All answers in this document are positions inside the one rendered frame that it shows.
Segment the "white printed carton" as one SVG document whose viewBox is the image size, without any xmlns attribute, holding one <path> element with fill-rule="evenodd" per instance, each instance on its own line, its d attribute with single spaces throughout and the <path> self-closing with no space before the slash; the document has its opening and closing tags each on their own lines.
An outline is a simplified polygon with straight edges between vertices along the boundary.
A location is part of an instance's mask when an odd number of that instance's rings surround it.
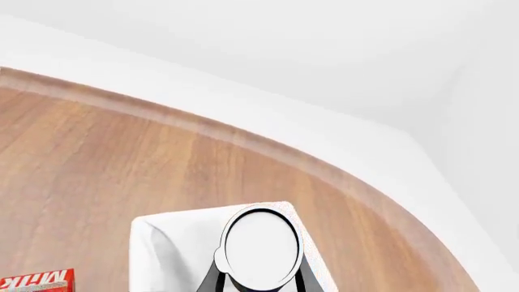
<svg viewBox="0 0 519 292">
<path fill-rule="evenodd" d="M 246 204 L 135 218 L 129 241 L 128 292 L 196 292 L 225 224 Z"/>
</svg>

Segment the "red milk carton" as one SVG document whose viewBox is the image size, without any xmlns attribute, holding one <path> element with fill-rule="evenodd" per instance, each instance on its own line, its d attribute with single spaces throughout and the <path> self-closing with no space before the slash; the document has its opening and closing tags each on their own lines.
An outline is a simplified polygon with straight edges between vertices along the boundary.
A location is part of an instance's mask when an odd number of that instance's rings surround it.
<svg viewBox="0 0 519 292">
<path fill-rule="evenodd" d="M 0 279 L 0 292 L 75 292 L 74 269 L 25 274 Z"/>
</svg>

